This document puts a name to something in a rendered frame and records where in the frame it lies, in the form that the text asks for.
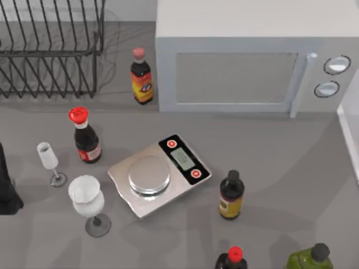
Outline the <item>silver kitchen scale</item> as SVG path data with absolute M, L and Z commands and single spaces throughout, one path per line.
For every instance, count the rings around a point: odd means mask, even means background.
M 209 180 L 212 172 L 174 133 L 108 169 L 119 196 L 140 219 Z

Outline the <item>pink-capped dark sauce bottle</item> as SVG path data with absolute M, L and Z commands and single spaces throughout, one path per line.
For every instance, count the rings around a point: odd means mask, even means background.
M 132 50 L 134 61 L 130 67 L 132 92 L 135 100 L 144 105 L 153 99 L 153 79 L 151 68 L 145 60 L 145 51 L 143 48 Z

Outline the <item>black-capped yellow-label dark bottle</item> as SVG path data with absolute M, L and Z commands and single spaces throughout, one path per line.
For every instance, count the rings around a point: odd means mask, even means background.
M 242 208 L 245 185 L 237 170 L 230 170 L 219 185 L 219 214 L 227 220 L 236 219 Z

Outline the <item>red-capped dark soy bottle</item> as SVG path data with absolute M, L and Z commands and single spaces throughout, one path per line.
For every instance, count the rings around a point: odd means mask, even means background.
M 89 111 L 84 106 L 76 106 L 68 112 L 68 118 L 74 123 L 74 140 L 79 158 L 87 163 L 97 162 L 102 155 L 99 137 L 88 122 Z

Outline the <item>wide white wine glass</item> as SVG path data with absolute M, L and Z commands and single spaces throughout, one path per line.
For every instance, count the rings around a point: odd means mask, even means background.
M 75 211 L 86 218 L 85 230 L 90 236 L 99 238 L 108 234 L 112 222 L 102 213 L 105 199 L 96 177 L 81 175 L 75 178 L 68 186 L 68 196 Z

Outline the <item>pale microwave oven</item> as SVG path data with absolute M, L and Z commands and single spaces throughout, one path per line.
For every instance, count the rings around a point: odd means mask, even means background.
M 334 113 L 359 69 L 359 0 L 158 0 L 155 50 L 162 112 L 290 114 L 314 52 L 298 113 Z M 325 73 L 341 55 L 350 67 Z

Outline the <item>narrow champagne glass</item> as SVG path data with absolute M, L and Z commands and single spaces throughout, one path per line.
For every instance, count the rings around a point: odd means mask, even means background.
M 45 169 L 53 172 L 50 178 L 50 184 L 53 187 L 61 187 L 67 182 L 67 175 L 57 171 L 59 164 L 51 145 L 47 142 L 41 142 L 36 150 Z

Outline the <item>red-capped black bottle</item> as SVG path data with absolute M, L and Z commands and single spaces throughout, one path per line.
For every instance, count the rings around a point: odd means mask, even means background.
M 233 246 L 229 248 L 227 253 L 220 254 L 214 269 L 248 269 L 242 248 Z

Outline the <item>small microwave knob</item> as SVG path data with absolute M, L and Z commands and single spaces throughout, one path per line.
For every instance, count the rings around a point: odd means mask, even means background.
M 318 98 L 329 98 L 334 96 L 340 89 L 340 85 L 335 81 L 318 84 L 314 89 L 314 94 Z

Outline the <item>white appliance edge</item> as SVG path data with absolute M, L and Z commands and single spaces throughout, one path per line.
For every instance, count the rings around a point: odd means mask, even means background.
M 337 114 L 359 186 L 359 69 L 344 94 Z

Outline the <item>large microwave knob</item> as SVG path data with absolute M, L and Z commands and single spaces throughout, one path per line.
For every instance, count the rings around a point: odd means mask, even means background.
M 351 60 L 346 55 L 330 58 L 324 63 L 324 72 L 329 75 L 338 75 L 345 72 L 351 65 Z

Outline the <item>green bottle with black cap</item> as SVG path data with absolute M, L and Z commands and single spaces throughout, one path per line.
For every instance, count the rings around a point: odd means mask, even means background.
M 325 243 L 316 243 L 311 248 L 291 253 L 283 269 L 334 269 L 329 255 L 330 249 Z

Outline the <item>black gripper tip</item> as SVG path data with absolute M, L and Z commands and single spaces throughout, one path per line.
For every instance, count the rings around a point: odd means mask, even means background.
M 6 157 L 0 142 L 0 216 L 15 215 L 23 206 L 24 203 L 10 179 Z

